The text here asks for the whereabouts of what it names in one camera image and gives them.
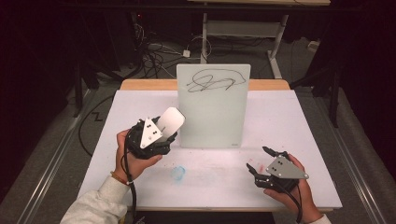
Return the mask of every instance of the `gray plastic part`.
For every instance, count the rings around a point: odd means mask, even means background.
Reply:
[[[277,157],[266,169],[271,175],[281,179],[307,179],[309,175],[300,170],[283,156]]]

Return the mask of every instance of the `white table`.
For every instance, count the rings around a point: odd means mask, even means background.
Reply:
[[[79,196],[98,189],[114,169],[116,134],[139,119],[156,117],[177,106],[176,91],[118,91],[92,156]],[[137,209],[147,211],[266,211],[283,205],[262,193],[248,172],[259,173],[274,158],[262,146],[288,151],[309,174],[321,210],[342,207],[326,165],[309,130],[294,91],[249,91],[241,148],[181,148],[171,151],[135,181]],[[131,194],[125,197],[130,204]]]

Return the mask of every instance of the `gray floor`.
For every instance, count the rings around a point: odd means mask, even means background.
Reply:
[[[254,42],[249,40],[245,43],[251,45]],[[305,39],[291,44],[282,43],[276,59],[282,77],[288,82],[303,77],[314,57],[314,53],[306,49],[307,44]],[[186,48],[173,43],[164,45],[171,49],[163,50],[169,51],[182,52]],[[273,78],[265,55],[272,45],[271,40],[264,40],[254,47],[235,44],[233,51],[230,51],[227,44],[214,42],[209,61],[250,63],[251,77]],[[169,54],[163,57],[168,61],[176,58]],[[128,70],[124,68],[121,74],[126,74]],[[160,71],[158,76],[172,78],[176,75],[174,66],[166,70]],[[91,159],[78,140],[78,127],[82,123],[82,143],[92,153],[111,106],[111,99],[103,100],[120,87],[119,83],[106,76],[99,75],[99,79],[101,84],[97,91],[85,91],[84,109],[77,118],[73,118],[74,94],[70,93],[69,106],[48,127],[0,205],[0,223],[17,223],[20,218],[20,223],[59,223],[68,206],[76,199]],[[314,98],[310,88],[299,88],[296,92],[343,203],[343,208],[328,213],[332,223],[395,223],[395,182],[376,155],[344,93],[341,91],[339,97],[339,128],[334,129],[326,115],[326,97]],[[294,223],[295,219],[288,212],[274,213],[274,218],[276,223]]]

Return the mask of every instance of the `scribble drawing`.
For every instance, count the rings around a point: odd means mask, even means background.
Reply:
[[[207,91],[219,88],[225,88],[227,91],[231,86],[245,83],[246,80],[238,71],[231,69],[204,69],[192,76],[192,82],[187,84],[190,86],[189,92]]]

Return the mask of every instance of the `wrist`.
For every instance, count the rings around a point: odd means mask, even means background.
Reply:
[[[111,177],[113,177],[114,179],[118,180],[119,182],[121,182],[124,185],[128,186],[128,178],[126,176],[126,174],[123,171],[118,171],[117,169],[114,172],[110,172],[111,173]]]
[[[319,210],[313,205],[309,208],[303,209],[303,223],[311,223],[321,219],[323,215],[319,212]]]

